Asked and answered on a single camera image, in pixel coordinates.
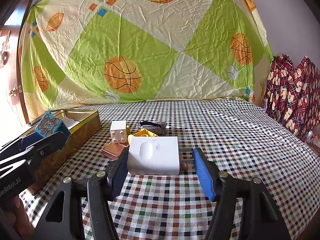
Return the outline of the person's left hand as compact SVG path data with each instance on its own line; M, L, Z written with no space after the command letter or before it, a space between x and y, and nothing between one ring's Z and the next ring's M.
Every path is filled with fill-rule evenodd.
M19 196L15 196L6 203L2 203L1 209L3 210L6 221L21 239L32 239L34 227L29 221L29 216Z

